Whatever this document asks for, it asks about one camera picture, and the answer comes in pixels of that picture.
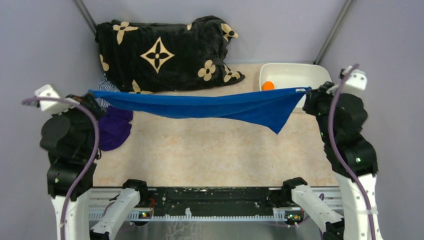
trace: pillowcase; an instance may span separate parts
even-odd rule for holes
[[[95,40],[107,79],[122,92],[210,89],[245,76],[224,63],[238,34],[222,19],[205,16],[190,24],[105,22]]]

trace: blue towel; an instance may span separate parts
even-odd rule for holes
[[[278,134],[310,87],[256,91],[227,96],[169,96],[92,90],[112,106],[173,119],[225,118],[259,124]]]

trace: striped cloth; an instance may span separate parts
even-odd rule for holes
[[[98,90],[107,91],[107,92],[120,92],[120,90],[108,80],[108,78],[106,77],[106,74],[104,74],[103,77],[101,78],[98,84]],[[99,98],[97,99],[97,101],[100,107],[105,109],[107,109],[111,105],[108,101],[104,100],[103,98]]]

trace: white tray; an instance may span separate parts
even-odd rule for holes
[[[259,89],[262,85],[270,81],[275,89],[287,89],[296,87],[318,88],[326,81],[331,82],[329,72],[319,65],[302,63],[267,63],[262,66],[259,74]],[[303,96],[297,103],[293,112],[304,113],[302,107],[306,96]]]

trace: gray wall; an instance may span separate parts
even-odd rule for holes
[[[345,0],[85,0],[97,23],[191,23],[215,15],[239,38],[228,63],[312,62]]]
[[[358,0],[323,61],[333,79],[360,64],[368,86],[363,135],[378,153],[385,240],[424,238],[424,1]]]
[[[102,76],[94,35],[70,0],[2,1],[0,7],[0,239],[53,240],[47,154],[49,118],[20,101],[45,84],[83,94]]]

